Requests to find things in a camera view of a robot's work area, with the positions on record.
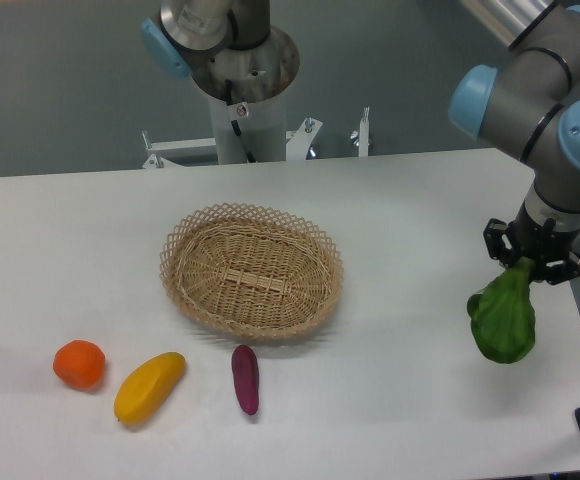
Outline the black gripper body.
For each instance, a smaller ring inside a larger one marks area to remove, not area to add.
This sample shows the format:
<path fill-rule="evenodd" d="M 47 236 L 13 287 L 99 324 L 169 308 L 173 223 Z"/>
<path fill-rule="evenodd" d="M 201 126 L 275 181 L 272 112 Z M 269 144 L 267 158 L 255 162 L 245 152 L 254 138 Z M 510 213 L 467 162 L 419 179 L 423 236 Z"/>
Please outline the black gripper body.
<path fill-rule="evenodd" d="M 558 231 L 552 217 L 546 218 L 543 224 L 537 223 L 525 207 L 520 208 L 513 223 L 518 241 L 518 261 L 521 258 L 532 260 L 534 268 L 540 258 L 563 258 L 578 234 L 577 230 Z"/>

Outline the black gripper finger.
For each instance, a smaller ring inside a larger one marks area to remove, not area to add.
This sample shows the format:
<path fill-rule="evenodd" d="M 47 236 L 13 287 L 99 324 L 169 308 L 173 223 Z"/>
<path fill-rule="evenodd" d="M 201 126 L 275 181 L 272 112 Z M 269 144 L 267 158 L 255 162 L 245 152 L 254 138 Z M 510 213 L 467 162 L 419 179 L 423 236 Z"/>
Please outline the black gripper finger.
<path fill-rule="evenodd" d="M 514 223 L 491 218 L 484 228 L 483 237 L 489 257 L 509 268 L 518 261 L 518 241 Z"/>
<path fill-rule="evenodd" d="M 535 282 L 549 285 L 580 278 L 580 254 L 570 250 L 563 258 L 540 258 L 536 261 L 532 278 Z"/>

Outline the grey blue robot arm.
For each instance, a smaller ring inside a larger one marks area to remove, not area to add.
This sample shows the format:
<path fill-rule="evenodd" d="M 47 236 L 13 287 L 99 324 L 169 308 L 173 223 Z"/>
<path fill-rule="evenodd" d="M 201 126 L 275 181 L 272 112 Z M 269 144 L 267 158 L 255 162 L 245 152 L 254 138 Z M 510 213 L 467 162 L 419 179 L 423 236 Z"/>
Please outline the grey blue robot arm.
<path fill-rule="evenodd" d="M 467 10 L 514 54 L 503 71 L 479 65 L 456 87 L 448 115 L 529 166 L 533 183 L 512 222 L 491 220 L 489 256 L 506 267 L 534 263 L 533 279 L 580 276 L 580 6 L 556 1 L 469 1 Z M 299 54 L 270 21 L 266 1 L 165 1 L 143 21 L 143 42 L 171 76 L 191 78 L 209 102 L 222 163 L 302 162 L 320 123 L 285 131 L 282 97 Z"/>

